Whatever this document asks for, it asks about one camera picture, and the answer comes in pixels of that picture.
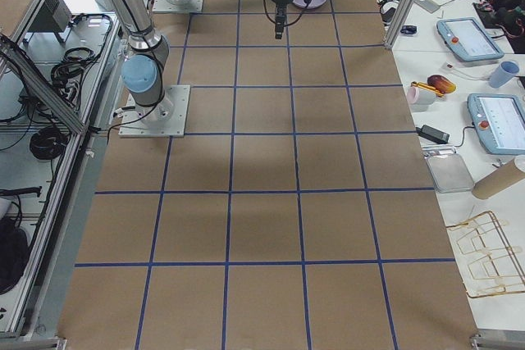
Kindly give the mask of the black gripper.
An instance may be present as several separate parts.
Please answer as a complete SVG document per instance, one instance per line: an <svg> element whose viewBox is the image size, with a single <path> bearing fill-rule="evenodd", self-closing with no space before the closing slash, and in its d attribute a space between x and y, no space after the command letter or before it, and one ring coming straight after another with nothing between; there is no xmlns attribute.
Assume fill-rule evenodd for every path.
<svg viewBox="0 0 525 350"><path fill-rule="evenodd" d="M272 0L275 3L275 22L274 32L275 39L282 39L282 35L287 22L287 7L293 0Z"/></svg>

